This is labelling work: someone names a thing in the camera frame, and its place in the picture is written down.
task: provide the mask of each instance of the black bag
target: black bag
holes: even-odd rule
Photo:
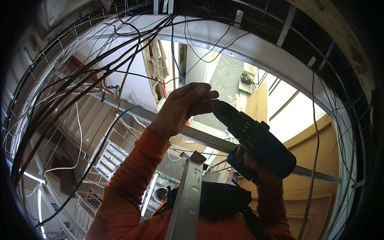
[[[167,202],[153,216],[172,209],[177,189],[168,193]],[[273,237],[263,228],[248,204],[252,201],[251,192],[241,187],[218,182],[202,182],[199,216],[203,218],[224,218],[242,213],[251,233],[257,240],[272,240]]]

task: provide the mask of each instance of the floor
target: floor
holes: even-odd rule
[[[219,92],[220,100],[229,103],[233,102],[235,93],[239,92],[239,77],[243,71],[243,66],[244,62],[236,58],[224,54],[220,57],[215,72],[209,82],[212,90]],[[200,122],[223,132],[227,129],[212,113],[195,116],[193,121]]]

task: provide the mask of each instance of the orange sleeve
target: orange sleeve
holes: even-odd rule
[[[286,218],[283,184],[275,189],[258,186],[257,193],[257,212],[260,223],[275,239],[294,240]]]
[[[105,187],[86,239],[121,239],[139,225],[141,197],[170,143],[146,129]]]

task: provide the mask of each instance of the drill chuck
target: drill chuck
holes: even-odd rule
[[[245,152],[251,154],[262,166],[273,170],[281,179],[293,172],[296,157],[269,132],[269,126],[265,122],[255,121],[223,101],[215,103],[212,112],[227,126]],[[236,151],[227,157],[227,161],[247,180],[257,178],[257,173],[245,167],[243,156],[237,156]]]

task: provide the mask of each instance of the hand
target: hand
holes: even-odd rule
[[[190,83],[174,90],[149,125],[149,130],[164,141],[179,134],[191,116],[212,112],[218,92],[210,90],[208,83]]]
[[[237,149],[237,155],[242,155],[244,153],[244,149],[240,146]],[[253,180],[257,186],[266,186],[271,188],[279,187],[282,183],[282,180],[279,179],[276,174],[263,167],[255,158],[253,158],[249,153],[245,153],[244,155],[244,164],[245,166],[252,168],[255,170],[259,176],[258,179]]]

